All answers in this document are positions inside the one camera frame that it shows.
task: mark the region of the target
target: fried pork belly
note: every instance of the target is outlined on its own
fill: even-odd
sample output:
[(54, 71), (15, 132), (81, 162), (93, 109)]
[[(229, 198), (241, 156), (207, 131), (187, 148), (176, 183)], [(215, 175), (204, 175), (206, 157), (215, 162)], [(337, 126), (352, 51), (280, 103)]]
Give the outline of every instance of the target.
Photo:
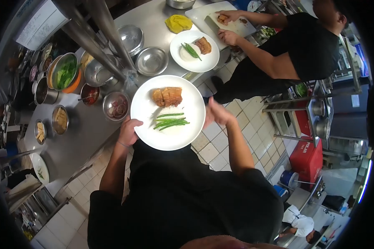
[(199, 49), (201, 50), (201, 54), (203, 55), (209, 54), (210, 52), (212, 52), (212, 46), (210, 45), (210, 43), (207, 41), (205, 37), (202, 37), (201, 39), (196, 41), (195, 45), (199, 47)]

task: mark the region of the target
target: stainless steel counter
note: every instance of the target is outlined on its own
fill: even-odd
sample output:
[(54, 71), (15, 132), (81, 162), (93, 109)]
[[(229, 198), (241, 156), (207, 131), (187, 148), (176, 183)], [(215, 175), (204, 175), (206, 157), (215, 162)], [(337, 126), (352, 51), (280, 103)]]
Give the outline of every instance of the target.
[[(197, 0), (193, 8), (210, 3), (210, 1)], [(169, 46), (176, 34), (170, 32), (164, 22), (169, 16), (184, 14), (184, 12), (185, 10), (169, 7), (164, 0), (152, 0), (116, 18), (115, 25), (117, 27), (125, 24), (139, 26), (145, 36), (144, 47), (158, 46), (168, 53), (169, 65), (162, 74), (182, 77), (191, 74), (172, 59)], [(83, 49), (79, 49), (76, 54), (81, 56), (82, 52)], [(141, 86), (148, 79), (149, 77), (140, 75), (137, 85)], [(118, 84), (105, 89), (104, 92), (120, 90), (121, 87), (121, 84)], [(89, 161), (90, 157), (120, 127), (120, 123), (110, 122), (105, 118), (101, 105), (86, 106), (78, 102), (78, 98), (79, 92), (77, 90), (71, 94), (60, 92), (54, 105), (38, 105), (25, 134), (24, 142), (27, 150), (36, 148), (42, 150), (41, 157), (50, 172), (50, 183), (46, 185), (46, 188), (52, 196)], [(70, 116), (69, 128), (63, 135), (53, 134), (50, 122), (53, 109), (59, 104), (66, 108)], [(48, 138), (44, 145), (39, 145), (34, 136), (34, 126), (37, 119), (41, 119), (48, 130)]]

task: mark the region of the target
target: white plate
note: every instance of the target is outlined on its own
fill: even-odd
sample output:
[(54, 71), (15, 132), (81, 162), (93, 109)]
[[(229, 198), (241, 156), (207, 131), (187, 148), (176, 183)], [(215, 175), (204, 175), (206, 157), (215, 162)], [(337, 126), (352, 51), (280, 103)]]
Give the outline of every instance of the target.
[[(31, 161), (32, 161), (33, 168), (35, 169), (36, 176), (39, 178), (40, 182), (43, 185), (46, 185), (47, 183), (49, 183), (50, 181), (49, 171), (47, 169), (46, 163), (44, 162), (43, 158), (41, 158), (39, 154), (32, 153)], [(42, 179), (39, 176), (38, 171), (40, 171), (44, 179)]]
[[(179, 126), (177, 134), (167, 135), (154, 130), (158, 107), (151, 98), (153, 89), (164, 87), (181, 87), (183, 101), (177, 107), (182, 109), (186, 121), (190, 122), (185, 126)], [(174, 151), (190, 144), (201, 132), (205, 121), (205, 104), (198, 89), (188, 80), (174, 76), (161, 75), (146, 81), (136, 92), (130, 108), (131, 118), (136, 118), (144, 124), (135, 127), (134, 130), (140, 139), (149, 146), (161, 151)]]
[[(193, 62), (186, 62), (180, 58), (181, 44), (184, 43), (194, 43), (199, 38), (205, 37), (207, 41), (212, 46), (212, 52), (206, 55), (200, 55), (200, 60)], [(213, 69), (219, 61), (219, 48), (216, 42), (207, 34), (202, 33), (197, 30), (186, 30), (178, 33), (173, 40), (170, 42), (170, 54), (172, 55), (174, 61), (191, 72), (207, 72)]]

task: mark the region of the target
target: shoe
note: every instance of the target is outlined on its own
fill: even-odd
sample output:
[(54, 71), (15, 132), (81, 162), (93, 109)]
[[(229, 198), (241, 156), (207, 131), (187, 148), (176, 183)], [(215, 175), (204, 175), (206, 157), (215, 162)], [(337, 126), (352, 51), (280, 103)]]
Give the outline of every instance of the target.
[(221, 78), (217, 76), (212, 76), (210, 80), (212, 81), (214, 87), (216, 88), (216, 91), (219, 91), (222, 87), (224, 87), (224, 83)]

